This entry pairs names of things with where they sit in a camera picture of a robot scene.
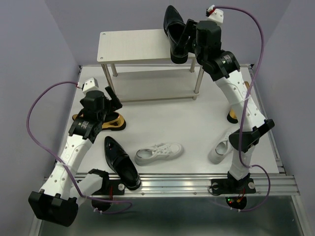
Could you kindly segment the black patent loafer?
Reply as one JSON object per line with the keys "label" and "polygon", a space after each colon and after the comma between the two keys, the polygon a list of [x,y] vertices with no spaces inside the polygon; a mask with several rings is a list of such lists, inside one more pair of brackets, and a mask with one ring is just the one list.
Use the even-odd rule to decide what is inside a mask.
{"label": "black patent loafer", "polygon": [[108,166],[121,179],[129,190],[136,190],[141,185],[140,175],[124,148],[112,137],[104,139],[105,159]]}

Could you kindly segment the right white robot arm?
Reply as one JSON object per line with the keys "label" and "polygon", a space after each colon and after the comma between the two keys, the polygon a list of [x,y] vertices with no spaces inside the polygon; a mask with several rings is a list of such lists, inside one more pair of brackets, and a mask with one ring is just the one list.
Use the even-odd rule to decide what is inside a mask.
{"label": "right white robot arm", "polygon": [[275,124],[259,111],[246,88],[236,57],[221,49],[221,28],[211,21],[189,19],[179,40],[193,53],[202,69],[221,89],[235,112],[240,128],[229,136],[233,146],[232,164],[226,180],[227,188],[237,192],[244,187],[254,147]]}

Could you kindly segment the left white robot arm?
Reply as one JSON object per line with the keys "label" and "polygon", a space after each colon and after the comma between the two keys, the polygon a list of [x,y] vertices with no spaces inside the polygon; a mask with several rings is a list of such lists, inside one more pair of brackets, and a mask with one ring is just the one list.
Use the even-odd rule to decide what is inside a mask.
{"label": "left white robot arm", "polygon": [[79,206],[95,191],[109,190],[108,173],[92,169],[80,183],[74,179],[81,162],[102,131],[105,117],[120,109],[122,104],[110,86],[105,88],[109,97],[99,90],[86,92],[80,100],[83,106],[72,123],[61,156],[39,191],[31,192],[29,204],[38,219],[70,226]]}

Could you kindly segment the black loafer with tag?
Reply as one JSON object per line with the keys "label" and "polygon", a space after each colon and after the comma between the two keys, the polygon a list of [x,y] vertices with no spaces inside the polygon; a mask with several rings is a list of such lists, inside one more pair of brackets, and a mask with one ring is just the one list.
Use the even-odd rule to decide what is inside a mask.
{"label": "black loafer with tag", "polygon": [[170,58],[175,64],[183,64],[188,60],[188,51],[180,43],[185,26],[186,24],[176,8],[169,5],[164,15],[163,30],[170,43]]}

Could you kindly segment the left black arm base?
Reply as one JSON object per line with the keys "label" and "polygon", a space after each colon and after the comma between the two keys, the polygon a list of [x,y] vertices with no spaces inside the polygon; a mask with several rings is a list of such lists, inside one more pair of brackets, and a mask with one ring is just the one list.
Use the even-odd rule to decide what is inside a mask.
{"label": "left black arm base", "polygon": [[93,187],[89,196],[94,211],[99,213],[110,213],[108,210],[114,204],[114,196],[125,194],[125,185],[120,179],[110,179],[109,173],[99,169],[92,169],[87,177],[93,177]]}

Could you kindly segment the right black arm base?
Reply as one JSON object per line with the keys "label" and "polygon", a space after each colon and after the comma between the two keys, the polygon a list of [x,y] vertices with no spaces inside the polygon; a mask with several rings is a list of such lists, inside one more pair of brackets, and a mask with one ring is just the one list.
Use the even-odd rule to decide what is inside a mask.
{"label": "right black arm base", "polygon": [[227,178],[212,179],[208,192],[213,196],[227,195],[225,197],[227,205],[232,209],[241,211],[247,206],[246,195],[256,193],[256,188],[251,174],[237,180],[230,173],[227,173]]}

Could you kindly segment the white lace-up sneaker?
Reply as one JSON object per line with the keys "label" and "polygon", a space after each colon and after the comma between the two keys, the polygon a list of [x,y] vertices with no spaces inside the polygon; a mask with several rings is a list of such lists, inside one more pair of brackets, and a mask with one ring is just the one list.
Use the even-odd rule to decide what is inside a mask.
{"label": "white lace-up sneaker", "polygon": [[179,143],[166,142],[139,149],[135,154],[135,162],[139,166],[160,161],[169,161],[180,157],[184,148]]}

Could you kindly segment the gold loafer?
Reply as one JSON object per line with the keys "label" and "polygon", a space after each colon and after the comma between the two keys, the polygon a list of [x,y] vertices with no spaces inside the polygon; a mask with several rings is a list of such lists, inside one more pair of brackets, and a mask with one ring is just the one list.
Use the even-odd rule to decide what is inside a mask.
{"label": "gold loafer", "polygon": [[[244,85],[246,86],[246,89],[248,90],[249,87],[250,87],[250,84],[249,82],[245,81],[244,82]],[[236,113],[234,112],[234,110],[231,108],[229,113],[227,114],[227,120],[232,123],[232,124],[237,124],[238,123],[238,119],[237,119],[237,116],[236,116]]]}
{"label": "gold loafer", "polygon": [[120,131],[124,130],[126,127],[126,121],[119,113],[114,112],[105,117],[104,123],[102,125],[103,130]]}

